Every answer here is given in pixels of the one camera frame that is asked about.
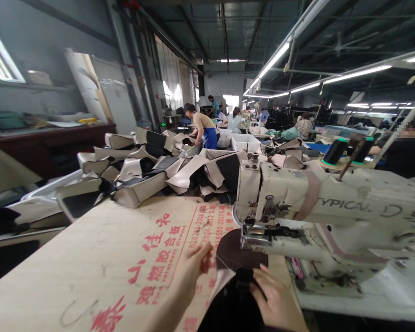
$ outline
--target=pipe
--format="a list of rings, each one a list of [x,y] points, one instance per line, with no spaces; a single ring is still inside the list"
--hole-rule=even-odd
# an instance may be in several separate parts
[[[398,135],[403,131],[403,129],[407,126],[407,124],[413,120],[415,116],[415,107],[409,112],[406,118],[404,118],[403,122],[400,124],[398,129],[393,133],[393,135],[389,138],[386,144],[383,146],[379,154],[376,155],[373,163],[376,165],[380,159],[383,157],[384,153],[387,149],[392,145],[392,143],[398,138]]]
[[[201,72],[197,66],[195,64],[192,63],[192,61],[189,59],[189,57],[177,46],[175,45],[174,41],[167,35],[167,33],[163,30],[163,28],[160,26],[160,24],[158,24],[149,14],[147,11],[144,10],[144,8],[139,5],[138,3],[136,3],[135,9],[141,13],[147,20],[148,22],[153,26],[153,28],[159,32],[159,34],[166,39],[166,41],[168,43],[170,43],[172,45],[172,47],[177,51],[177,55],[180,58],[183,58],[187,64],[189,64],[197,73],[199,73],[200,75],[204,76],[204,73]]]

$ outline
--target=blue fabric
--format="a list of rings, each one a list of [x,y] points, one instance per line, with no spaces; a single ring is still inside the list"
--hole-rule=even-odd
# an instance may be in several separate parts
[[[205,148],[216,150],[217,149],[217,132],[215,128],[204,128],[203,133],[204,138],[206,138]]]
[[[212,108],[215,109],[213,112],[213,117],[217,117],[217,113],[220,112],[220,106],[218,105],[218,101],[215,99],[212,101]]]

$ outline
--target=person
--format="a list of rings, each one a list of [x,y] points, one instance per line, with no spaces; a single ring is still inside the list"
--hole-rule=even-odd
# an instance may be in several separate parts
[[[311,112],[304,112],[301,120],[297,121],[294,126],[300,133],[301,139],[304,141],[307,141],[309,138],[309,132],[312,129],[312,122],[310,122],[310,118],[313,116],[314,115]]]
[[[208,96],[209,101],[212,103],[212,109],[211,111],[207,114],[208,117],[210,118],[216,118],[217,117],[217,113],[220,112],[220,106],[218,105],[218,101],[216,101],[214,99],[214,97],[212,97],[211,95]]]
[[[158,305],[143,332],[172,332],[177,328],[194,298],[198,278],[207,274],[211,267],[212,251],[213,246],[208,242],[182,255],[166,298]],[[253,283],[249,284],[249,288],[267,330],[308,331],[289,288],[278,281],[266,266],[261,264],[260,267],[261,270],[254,269],[254,279],[261,290]]]
[[[380,151],[379,146],[374,146],[369,154],[378,154]],[[386,154],[384,165],[377,166],[376,169],[391,171],[403,178],[415,177],[415,120],[403,130],[401,137],[392,143]]]
[[[205,148],[216,150],[217,142],[220,138],[220,132],[216,128],[216,125],[212,120],[200,112],[195,112],[195,106],[192,104],[185,104],[184,110],[186,111],[186,116],[194,121],[196,128],[192,132],[192,135],[197,135],[195,139],[195,146],[200,144],[202,136],[206,138]]]
[[[229,114],[226,120],[223,121],[224,124],[227,124],[227,129],[232,130],[232,134],[241,134],[241,131],[238,127],[242,119],[240,113],[241,110],[236,107],[234,108],[234,112]]]

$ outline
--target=black thread spool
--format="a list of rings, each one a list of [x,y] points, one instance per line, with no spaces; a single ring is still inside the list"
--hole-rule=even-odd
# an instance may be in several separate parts
[[[321,162],[325,165],[336,166],[341,156],[346,151],[347,146],[349,145],[348,142],[349,140],[345,138],[339,138],[338,140],[334,141],[331,148]]]
[[[358,152],[358,155],[355,157],[352,164],[364,165],[364,159],[368,156],[372,146],[374,146],[374,138],[370,136],[366,137],[366,141],[364,142],[360,152]]]

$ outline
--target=sewing machine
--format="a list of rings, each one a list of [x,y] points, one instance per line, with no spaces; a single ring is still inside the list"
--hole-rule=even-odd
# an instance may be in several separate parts
[[[241,163],[234,207],[242,249],[291,257],[300,292],[362,298],[388,262],[415,260],[415,183],[367,169],[339,182],[254,157]]]

